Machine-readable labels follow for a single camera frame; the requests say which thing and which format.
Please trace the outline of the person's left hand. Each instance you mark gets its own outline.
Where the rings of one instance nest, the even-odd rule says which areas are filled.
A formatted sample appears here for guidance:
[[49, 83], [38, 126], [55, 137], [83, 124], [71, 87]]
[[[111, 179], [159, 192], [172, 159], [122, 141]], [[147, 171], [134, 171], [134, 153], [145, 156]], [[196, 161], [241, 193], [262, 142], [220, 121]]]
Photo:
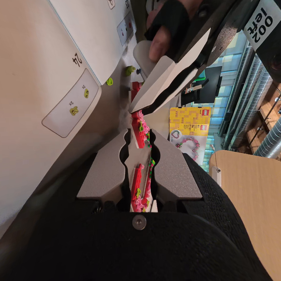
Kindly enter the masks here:
[[158, 62], [167, 53], [178, 51], [201, 3], [202, 0], [157, 1], [146, 21], [145, 38], [151, 41], [151, 61]]

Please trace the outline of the yellow lego set box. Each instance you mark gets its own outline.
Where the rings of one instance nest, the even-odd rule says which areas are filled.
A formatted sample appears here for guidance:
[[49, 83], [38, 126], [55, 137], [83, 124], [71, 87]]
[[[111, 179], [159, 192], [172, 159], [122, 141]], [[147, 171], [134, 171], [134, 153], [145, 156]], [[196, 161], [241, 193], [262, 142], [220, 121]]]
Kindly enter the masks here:
[[198, 165], [203, 164], [211, 113], [211, 107], [170, 109], [170, 143], [190, 156]]

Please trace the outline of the wooden book stand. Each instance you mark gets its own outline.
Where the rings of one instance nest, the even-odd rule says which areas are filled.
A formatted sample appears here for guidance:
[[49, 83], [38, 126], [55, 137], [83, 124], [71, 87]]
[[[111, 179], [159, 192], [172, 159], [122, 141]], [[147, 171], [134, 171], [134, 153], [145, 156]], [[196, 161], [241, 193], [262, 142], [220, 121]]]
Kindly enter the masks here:
[[209, 160], [221, 170], [221, 188], [239, 213], [252, 246], [273, 280], [281, 280], [281, 163], [249, 154], [216, 151]]

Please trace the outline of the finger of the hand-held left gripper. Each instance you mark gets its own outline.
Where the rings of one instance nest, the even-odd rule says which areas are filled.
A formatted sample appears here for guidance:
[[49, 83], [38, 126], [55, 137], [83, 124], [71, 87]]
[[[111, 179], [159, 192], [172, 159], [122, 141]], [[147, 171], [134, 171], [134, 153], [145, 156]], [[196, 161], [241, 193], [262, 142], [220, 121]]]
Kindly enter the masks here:
[[129, 113], [134, 113], [153, 104], [163, 91], [162, 87], [166, 81], [171, 81], [169, 76], [173, 72], [175, 65], [176, 63], [167, 56], [160, 59], [133, 99], [129, 106]]
[[205, 56], [200, 54], [206, 45], [211, 28], [195, 43], [195, 45], [184, 55], [184, 57], [175, 65], [173, 72], [162, 87], [162, 92], [156, 98], [152, 105], [145, 107], [148, 114], [158, 110], [162, 105], [170, 101], [182, 87], [191, 79], [196, 77], [198, 69], [205, 62]]

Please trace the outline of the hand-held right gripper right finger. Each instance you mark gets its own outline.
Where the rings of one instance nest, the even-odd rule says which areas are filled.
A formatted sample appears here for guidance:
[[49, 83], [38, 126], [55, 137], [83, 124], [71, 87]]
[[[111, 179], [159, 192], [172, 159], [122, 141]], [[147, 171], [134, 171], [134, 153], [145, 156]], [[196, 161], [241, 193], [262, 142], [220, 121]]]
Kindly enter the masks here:
[[198, 201], [203, 198], [182, 152], [155, 129], [150, 130], [152, 168], [152, 212], [160, 212], [165, 204]]

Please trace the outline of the large lego heart assembly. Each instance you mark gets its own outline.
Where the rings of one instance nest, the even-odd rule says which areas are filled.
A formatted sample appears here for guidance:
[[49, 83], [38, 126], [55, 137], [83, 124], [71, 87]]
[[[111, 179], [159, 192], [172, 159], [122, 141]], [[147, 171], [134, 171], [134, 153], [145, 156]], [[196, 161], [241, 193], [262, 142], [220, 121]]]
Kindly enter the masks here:
[[132, 114], [131, 132], [137, 149], [140, 149], [141, 152], [144, 152], [145, 148], [149, 149], [147, 164], [145, 164], [145, 160], [141, 160], [133, 168], [130, 185], [131, 212], [149, 213], [153, 206], [151, 179], [155, 161], [151, 157], [150, 128], [144, 119], [142, 110]]

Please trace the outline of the black computer monitor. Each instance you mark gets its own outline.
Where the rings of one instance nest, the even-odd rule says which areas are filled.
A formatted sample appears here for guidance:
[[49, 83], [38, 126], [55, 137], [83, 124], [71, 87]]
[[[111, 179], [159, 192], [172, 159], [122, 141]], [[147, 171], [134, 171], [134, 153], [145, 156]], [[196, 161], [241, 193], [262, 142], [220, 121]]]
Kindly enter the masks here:
[[196, 81], [195, 85], [202, 85], [207, 79], [208, 83], [199, 90], [199, 100], [196, 100], [195, 104], [214, 103], [216, 94], [220, 89], [220, 76], [222, 66], [210, 67], [205, 69], [206, 79], [203, 81]]

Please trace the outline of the lego instruction booklet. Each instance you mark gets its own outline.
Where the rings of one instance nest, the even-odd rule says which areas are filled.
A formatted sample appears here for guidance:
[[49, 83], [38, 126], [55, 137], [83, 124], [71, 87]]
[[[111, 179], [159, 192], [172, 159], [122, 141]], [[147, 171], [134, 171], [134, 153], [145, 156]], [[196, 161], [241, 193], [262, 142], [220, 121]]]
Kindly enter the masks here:
[[131, 3], [1, 1], [1, 237], [38, 186], [121, 123]]

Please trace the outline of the silver ventilation duct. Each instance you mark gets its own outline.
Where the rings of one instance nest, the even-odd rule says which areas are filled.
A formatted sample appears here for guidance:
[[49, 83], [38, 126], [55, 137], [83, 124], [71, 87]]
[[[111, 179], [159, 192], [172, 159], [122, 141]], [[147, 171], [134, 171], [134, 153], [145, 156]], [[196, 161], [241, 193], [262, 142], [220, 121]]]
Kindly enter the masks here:
[[249, 41], [246, 41], [218, 133], [223, 138], [222, 150], [236, 150], [239, 147], [271, 84], [270, 74]]
[[257, 151], [255, 156], [276, 159], [281, 153], [281, 118], [279, 118], [273, 128], [269, 131]]

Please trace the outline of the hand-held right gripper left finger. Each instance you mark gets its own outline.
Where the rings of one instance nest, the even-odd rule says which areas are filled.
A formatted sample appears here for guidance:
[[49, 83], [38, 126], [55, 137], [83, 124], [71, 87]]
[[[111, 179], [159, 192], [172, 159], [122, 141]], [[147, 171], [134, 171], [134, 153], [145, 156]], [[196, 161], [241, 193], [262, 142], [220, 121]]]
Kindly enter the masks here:
[[78, 199], [113, 202], [120, 211], [129, 212], [131, 190], [128, 168], [131, 130], [125, 129], [101, 148], [77, 194]]

